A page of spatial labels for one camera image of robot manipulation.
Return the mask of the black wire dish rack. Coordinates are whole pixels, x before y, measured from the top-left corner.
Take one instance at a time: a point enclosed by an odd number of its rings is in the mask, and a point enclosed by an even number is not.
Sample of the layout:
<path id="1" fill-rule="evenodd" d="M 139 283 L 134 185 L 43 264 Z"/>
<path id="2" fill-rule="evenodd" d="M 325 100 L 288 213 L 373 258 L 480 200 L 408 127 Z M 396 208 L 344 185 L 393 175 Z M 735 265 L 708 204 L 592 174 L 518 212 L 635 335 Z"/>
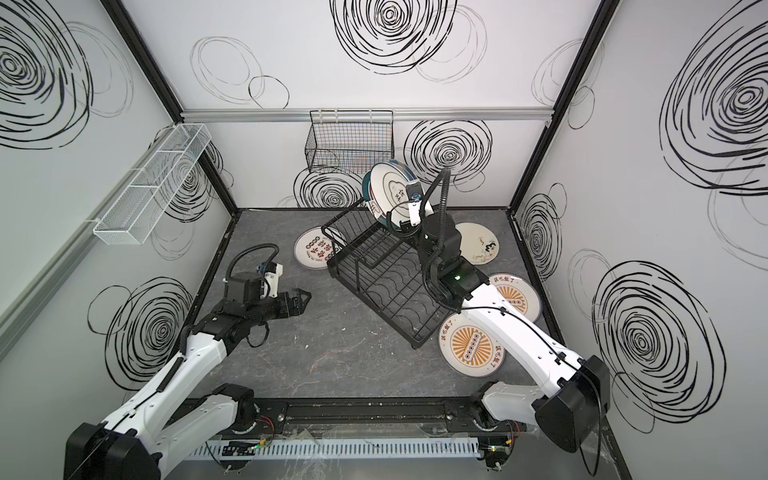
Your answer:
<path id="1" fill-rule="evenodd" d="M 451 215 L 445 216 L 441 255 L 426 262 L 437 246 L 438 216 L 428 218 L 426 233 L 394 235 L 363 208 L 361 200 L 322 225 L 332 242 L 328 261 L 333 278 L 352 292 L 412 348 L 422 347 L 449 314 L 462 305 L 460 239 Z"/>

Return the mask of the cream plate with cat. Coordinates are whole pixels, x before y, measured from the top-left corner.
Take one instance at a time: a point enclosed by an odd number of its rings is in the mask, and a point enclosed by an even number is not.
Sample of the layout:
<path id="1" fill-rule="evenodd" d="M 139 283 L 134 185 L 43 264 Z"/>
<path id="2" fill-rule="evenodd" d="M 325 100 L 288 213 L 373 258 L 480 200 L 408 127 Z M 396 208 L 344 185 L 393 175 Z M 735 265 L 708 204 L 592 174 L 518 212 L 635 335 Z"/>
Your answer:
<path id="1" fill-rule="evenodd" d="M 461 234 L 462 256 L 471 264 L 485 265 L 497 257 L 499 240 L 490 229 L 471 222 L 457 224 L 456 229 Z"/>

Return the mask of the white plate red characters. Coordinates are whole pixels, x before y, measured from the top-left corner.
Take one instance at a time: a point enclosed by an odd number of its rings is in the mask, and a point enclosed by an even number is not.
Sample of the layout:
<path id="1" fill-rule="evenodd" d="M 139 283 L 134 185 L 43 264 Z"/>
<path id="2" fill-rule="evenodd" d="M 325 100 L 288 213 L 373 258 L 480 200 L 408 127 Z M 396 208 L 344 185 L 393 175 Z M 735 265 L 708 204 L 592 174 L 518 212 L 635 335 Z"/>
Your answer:
<path id="1" fill-rule="evenodd" d="M 320 227 L 302 233 L 294 244 L 294 256 L 299 264 L 311 270 L 323 270 L 336 252 L 332 240 Z"/>

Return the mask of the orange sunburst plate front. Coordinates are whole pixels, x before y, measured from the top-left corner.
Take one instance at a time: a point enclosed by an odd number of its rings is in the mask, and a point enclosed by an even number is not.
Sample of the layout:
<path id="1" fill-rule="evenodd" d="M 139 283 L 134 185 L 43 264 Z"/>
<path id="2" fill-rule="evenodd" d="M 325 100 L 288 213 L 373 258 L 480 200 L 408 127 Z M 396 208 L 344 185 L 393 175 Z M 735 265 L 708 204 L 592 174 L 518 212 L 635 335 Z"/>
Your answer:
<path id="1" fill-rule="evenodd" d="M 461 314 L 449 315 L 438 331 L 440 352 L 456 372 L 472 378 L 496 373 L 506 350 L 484 329 Z"/>

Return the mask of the orange sunburst plate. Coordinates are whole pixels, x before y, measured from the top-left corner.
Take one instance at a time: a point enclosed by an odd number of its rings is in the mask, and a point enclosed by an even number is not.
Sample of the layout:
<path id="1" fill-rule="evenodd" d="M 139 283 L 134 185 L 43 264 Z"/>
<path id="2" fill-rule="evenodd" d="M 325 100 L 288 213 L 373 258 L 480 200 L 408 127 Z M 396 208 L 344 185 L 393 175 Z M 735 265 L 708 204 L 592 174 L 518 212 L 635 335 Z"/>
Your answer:
<path id="1" fill-rule="evenodd" d="M 538 321 L 541 314 L 541 300 L 539 294 L 528 282 L 509 273 L 493 274 L 489 280 L 528 320 Z"/>
<path id="2" fill-rule="evenodd" d="M 472 378 L 496 373 L 506 350 L 484 329 L 461 314 L 449 315 L 438 331 L 440 352 L 456 372 Z"/>

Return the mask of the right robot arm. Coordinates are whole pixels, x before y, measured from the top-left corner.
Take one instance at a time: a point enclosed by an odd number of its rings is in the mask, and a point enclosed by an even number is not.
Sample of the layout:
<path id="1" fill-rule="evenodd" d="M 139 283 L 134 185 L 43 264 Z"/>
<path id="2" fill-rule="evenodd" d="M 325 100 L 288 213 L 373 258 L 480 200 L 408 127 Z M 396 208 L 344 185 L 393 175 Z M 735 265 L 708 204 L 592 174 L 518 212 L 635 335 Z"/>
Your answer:
<path id="1" fill-rule="evenodd" d="M 377 202 L 394 234 L 414 239 L 426 293 L 438 305 L 474 322 L 523 366 L 536 385 L 502 382 L 481 393 L 481 410 L 494 422 L 537 426 L 566 452 L 581 450 L 600 433 L 610 409 L 609 371 L 592 355 L 582 357 L 527 319 L 460 252 L 461 234 L 447 213 L 450 172 L 424 188 L 396 168 L 384 175 Z"/>

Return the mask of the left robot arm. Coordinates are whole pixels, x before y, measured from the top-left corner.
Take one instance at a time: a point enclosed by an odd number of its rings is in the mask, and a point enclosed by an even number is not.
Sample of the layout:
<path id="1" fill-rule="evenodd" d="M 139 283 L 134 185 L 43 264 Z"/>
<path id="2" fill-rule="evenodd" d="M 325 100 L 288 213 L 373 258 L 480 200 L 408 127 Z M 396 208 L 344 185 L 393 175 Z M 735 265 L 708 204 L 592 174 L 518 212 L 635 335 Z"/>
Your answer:
<path id="1" fill-rule="evenodd" d="M 255 327 L 300 316 L 311 299 L 282 291 L 278 245 L 239 252 L 225 273 L 225 293 L 197 324 L 182 330 L 178 352 L 132 398 L 99 424 L 81 424 L 67 439 L 66 479 L 164 479 L 221 431 L 248 434 L 265 422 L 252 389 L 225 383 L 183 415 L 188 395 Z"/>

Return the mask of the orange sunburst plate back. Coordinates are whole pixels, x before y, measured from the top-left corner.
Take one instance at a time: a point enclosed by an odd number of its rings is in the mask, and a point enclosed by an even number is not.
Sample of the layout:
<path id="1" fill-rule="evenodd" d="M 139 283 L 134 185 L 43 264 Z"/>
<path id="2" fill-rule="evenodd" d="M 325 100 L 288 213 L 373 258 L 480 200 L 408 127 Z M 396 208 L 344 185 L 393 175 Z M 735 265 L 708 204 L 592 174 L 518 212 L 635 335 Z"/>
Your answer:
<path id="1" fill-rule="evenodd" d="M 541 314 L 541 300 L 539 294 L 528 282 L 509 273 L 493 274 L 489 280 L 528 320 L 538 321 Z"/>

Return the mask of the white mesh wall shelf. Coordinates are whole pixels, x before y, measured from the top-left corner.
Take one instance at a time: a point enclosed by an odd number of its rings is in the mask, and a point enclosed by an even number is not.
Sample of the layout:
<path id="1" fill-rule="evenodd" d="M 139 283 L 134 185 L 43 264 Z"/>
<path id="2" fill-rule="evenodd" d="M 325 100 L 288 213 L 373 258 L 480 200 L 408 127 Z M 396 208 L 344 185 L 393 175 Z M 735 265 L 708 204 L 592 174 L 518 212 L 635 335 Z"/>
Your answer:
<path id="1" fill-rule="evenodd" d="M 147 152 L 128 185 L 97 220 L 93 234 L 107 245 L 141 245 L 164 217 L 192 223 L 213 199 L 198 165 L 211 142 L 203 124 L 177 124 Z"/>

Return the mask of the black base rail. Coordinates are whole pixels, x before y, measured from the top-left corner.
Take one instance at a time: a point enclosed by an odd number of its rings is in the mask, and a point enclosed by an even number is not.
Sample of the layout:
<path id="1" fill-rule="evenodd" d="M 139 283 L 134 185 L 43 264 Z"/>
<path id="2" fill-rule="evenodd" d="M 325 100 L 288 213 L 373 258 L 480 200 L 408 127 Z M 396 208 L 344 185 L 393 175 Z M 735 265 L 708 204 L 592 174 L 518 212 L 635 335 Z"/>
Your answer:
<path id="1" fill-rule="evenodd" d="M 257 420 L 245 438 L 287 434 L 300 426 L 422 425 L 448 433 L 499 436 L 528 432 L 532 420 L 500 420 L 480 401 L 459 397 L 257 398 Z"/>

